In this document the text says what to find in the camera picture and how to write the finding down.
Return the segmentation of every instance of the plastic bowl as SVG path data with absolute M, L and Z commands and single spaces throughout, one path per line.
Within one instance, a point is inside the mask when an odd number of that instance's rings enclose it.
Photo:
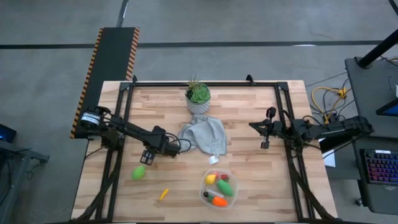
M 210 185 L 206 185 L 205 184 L 205 178 L 208 174 L 215 174 L 218 173 L 219 177 L 216 179 L 216 182 L 214 184 L 210 184 Z M 229 181 L 228 184 L 229 186 L 231 186 L 232 190 L 233 190 L 233 196 L 226 196 L 224 195 L 224 199 L 228 202 L 228 206 L 227 207 L 218 207 L 218 206 L 214 206 L 213 204 L 211 204 L 210 202 L 207 201 L 207 198 L 205 196 L 203 196 L 203 193 L 206 191 L 206 189 L 211 189 L 214 190 L 220 194 L 221 191 L 218 189 L 217 187 L 217 181 L 221 180 L 221 175 L 222 174 L 226 174 L 229 177 Z M 200 195 L 200 199 L 203 201 L 203 203 L 205 203 L 207 206 L 211 207 L 211 208 L 217 208 L 217 209 L 222 209 L 222 210 L 226 210 L 231 208 L 231 206 L 235 203 L 236 198 L 238 197 L 238 180 L 237 178 L 228 170 L 223 170 L 223 169 L 210 169 L 208 170 L 205 175 L 203 176 L 202 180 L 201 180 L 201 186 L 200 186 L 200 191 L 199 191 L 199 195 Z

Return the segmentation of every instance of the butcher block tabletop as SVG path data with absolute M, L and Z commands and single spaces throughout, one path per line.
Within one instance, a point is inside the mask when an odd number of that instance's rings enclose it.
M 311 114 L 303 81 L 287 81 L 296 118 Z M 120 82 L 104 82 L 99 106 L 114 112 Z M 149 131 L 156 125 L 178 134 L 192 115 L 187 109 L 183 87 L 134 87 L 129 122 Z M 177 155 L 174 159 L 156 155 L 139 180 L 132 180 L 135 167 L 145 147 L 127 137 L 124 145 L 114 222 L 289 222 L 297 221 L 292 186 L 281 139 L 270 137 L 269 149 L 261 149 L 263 137 L 248 123 L 266 118 L 266 110 L 277 108 L 273 87 L 210 87 L 211 106 L 205 113 L 222 121 L 227 135 L 227 154 L 214 165 L 209 155 L 199 149 Z M 99 139 L 89 142 L 87 154 L 100 147 Z M 311 191 L 333 216 L 335 203 L 331 194 L 322 154 L 305 148 L 305 167 Z M 81 215 L 98 193 L 104 170 L 106 149 L 87 157 L 83 164 L 72 218 Z M 230 170 L 238 179 L 238 197 L 228 210 L 205 205 L 200 195 L 203 174 L 213 168 Z M 169 188 L 162 201 L 159 196 Z M 108 210 L 110 190 L 105 197 Z M 303 212 L 307 210 L 300 193 Z

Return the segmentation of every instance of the potted plant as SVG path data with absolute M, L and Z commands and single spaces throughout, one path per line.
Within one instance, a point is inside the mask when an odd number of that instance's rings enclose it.
M 210 90 L 204 83 L 196 80 L 196 76 L 188 82 L 185 96 L 187 108 L 193 114 L 203 114 L 210 107 Z

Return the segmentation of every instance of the towel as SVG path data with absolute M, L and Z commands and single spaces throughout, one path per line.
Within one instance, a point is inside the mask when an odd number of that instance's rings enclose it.
M 195 114 L 191 123 L 182 128 L 178 138 L 191 141 L 191 149 L 199 147 L 202 152 L 216 156 L 226 154 L 226 134 L 219 119 Z M 181 151 L 188 148 L 189 142 L 181 141 Z

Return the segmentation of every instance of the keyboard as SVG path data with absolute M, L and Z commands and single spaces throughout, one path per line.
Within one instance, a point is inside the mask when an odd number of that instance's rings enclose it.
M 369 183 L 398 185 L 398 151 L 361 149 L 361 156 Z

